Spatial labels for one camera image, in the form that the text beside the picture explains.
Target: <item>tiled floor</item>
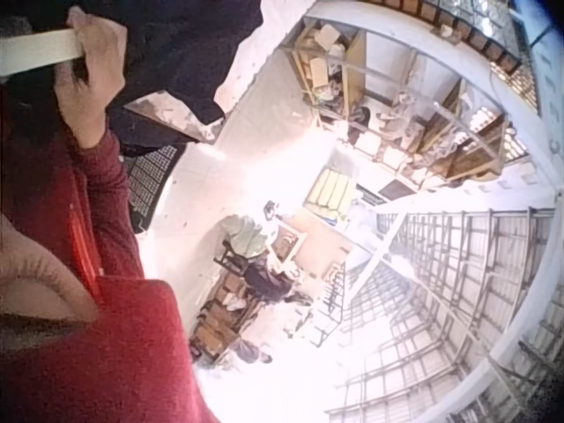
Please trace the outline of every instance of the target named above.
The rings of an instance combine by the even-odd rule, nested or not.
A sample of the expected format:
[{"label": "tiled floor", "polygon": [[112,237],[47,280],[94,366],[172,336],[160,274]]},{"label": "tiled floor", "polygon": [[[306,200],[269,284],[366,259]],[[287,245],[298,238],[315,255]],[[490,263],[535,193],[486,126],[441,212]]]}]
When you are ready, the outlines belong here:
[{"label": "tiled floor", "polygon": [[139,237],[145,272],[174,289],[189,330],[212,287],[218,223],[268,199],[299,206],[334,141],[313,126],[284,53],[277,51],[229,117],[214,146],[189,145]]}]

